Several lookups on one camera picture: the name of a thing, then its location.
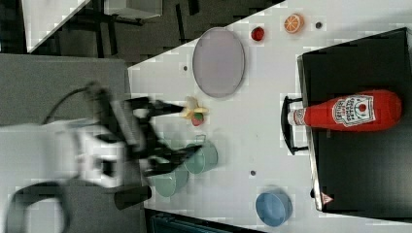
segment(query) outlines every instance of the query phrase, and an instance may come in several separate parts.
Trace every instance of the small toy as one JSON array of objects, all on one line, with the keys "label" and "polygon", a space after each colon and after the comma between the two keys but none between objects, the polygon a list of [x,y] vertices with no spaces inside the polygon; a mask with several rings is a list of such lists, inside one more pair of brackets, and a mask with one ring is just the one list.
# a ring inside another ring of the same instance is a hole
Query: small toy
[{"label": "small toy", "polygon": [[293,14],[285,20],[285,29],[287,32],[294,34],[303,27],[304,24],[303,16],[299,14]]},{"label": "small toy", "polygon": [[208,112],[208,109],[199,107],[196,98],[188,96],[186,98],[186,106],[182,111],[182,117],[190,119],[194,126],[199,126],[204,122],[204,115]]},{"label": "small toy", "polygon": [[252,39],[255,41],[261,41],[264,36],[264,30],[261,27],[257,27],[252,31]]}]

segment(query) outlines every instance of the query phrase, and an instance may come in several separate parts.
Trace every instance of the warning label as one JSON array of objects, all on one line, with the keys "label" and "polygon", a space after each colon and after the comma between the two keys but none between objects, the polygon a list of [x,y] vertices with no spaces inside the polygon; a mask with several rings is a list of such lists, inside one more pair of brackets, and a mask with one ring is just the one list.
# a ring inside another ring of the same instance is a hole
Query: warning label
[{"label": "warning label", "polygon": [[322,193],[322,203],[324,203],[324,205],[326,205],[327,203],[333,201],[333,198],[327,196],[326,194]]},{"label": "warning label", "polygon": [[343,123],[346,127],[373,121],[373,96],[351,95],[340,99],[333,106],[332,112],[334,121]]}]

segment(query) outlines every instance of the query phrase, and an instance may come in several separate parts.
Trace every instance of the bottle label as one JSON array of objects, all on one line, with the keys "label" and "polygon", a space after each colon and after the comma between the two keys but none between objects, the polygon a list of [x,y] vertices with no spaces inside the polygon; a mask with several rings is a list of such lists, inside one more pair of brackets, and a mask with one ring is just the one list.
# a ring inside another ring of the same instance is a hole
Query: bottle label
[{"label": "bottle label", "polygon": [[294,112],[293,119],[296,125],[306,125],[305,112],[306,109],[299,109]]},{"label": "bottle label", "polygon": [[333,106],[333,119],[346,127],[355,126],[375,120],[373,96],[351,95],[339,99]]}]

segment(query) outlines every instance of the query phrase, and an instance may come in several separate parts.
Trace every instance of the orange fruit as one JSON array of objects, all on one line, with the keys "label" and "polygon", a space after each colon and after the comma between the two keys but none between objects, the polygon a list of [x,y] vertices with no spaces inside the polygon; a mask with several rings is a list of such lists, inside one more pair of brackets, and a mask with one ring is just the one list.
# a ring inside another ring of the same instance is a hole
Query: orange fruit
[{"label": "orange fruit", "polygon": [[287,32],[293,34],[298,32],[304,24],[303,16],[293,14],[285,20],[285,29]]}]

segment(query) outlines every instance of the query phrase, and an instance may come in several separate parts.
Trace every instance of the red ketchup bottle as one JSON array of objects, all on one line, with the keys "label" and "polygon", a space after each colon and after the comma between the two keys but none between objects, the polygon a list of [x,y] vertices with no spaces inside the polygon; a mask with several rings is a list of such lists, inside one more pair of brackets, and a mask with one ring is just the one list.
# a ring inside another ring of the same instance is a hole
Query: red ketchup bottle
[{"label": "red ketchup bottle", "polygon": [[401,112],[402,103],[395,93],[369,90],[291,111],[288,122],[339,131],[378,131],[397,124]]}]

